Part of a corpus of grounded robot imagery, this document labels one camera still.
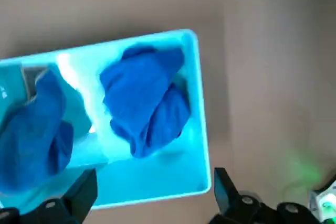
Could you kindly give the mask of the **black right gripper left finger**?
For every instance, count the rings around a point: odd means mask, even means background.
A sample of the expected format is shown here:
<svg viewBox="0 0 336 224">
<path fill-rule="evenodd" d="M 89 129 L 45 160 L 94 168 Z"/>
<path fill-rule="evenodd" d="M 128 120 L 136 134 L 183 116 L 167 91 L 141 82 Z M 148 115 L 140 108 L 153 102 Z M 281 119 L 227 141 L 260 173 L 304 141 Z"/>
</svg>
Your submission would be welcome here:
<svg viewBox="0 0 336 224">
<path fill-rule="evenodd" d="M 14 207 L 1 209 L 1 223 L 83 223 L 97 196 L 97 172 L 87 169 L 62 197 L 46 200 L 26 214 Z"/>
</svg>

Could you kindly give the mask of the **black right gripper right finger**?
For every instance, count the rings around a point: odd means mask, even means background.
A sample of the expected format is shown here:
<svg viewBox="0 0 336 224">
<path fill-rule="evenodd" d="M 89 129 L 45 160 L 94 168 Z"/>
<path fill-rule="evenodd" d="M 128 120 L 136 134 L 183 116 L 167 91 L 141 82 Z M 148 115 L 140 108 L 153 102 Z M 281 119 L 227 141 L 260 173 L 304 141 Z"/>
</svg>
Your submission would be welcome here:
<svg viewBox="0 0 336 224">
<path fill-rule="evenodd" d="M 219 213 L 210 223 L 319 223 L 310 210 L 301 204 L 281 202 L 273 209 L 253 196 L 239 193 L 222 167 L 214 169 L 214 195 Z"/>
</svg>

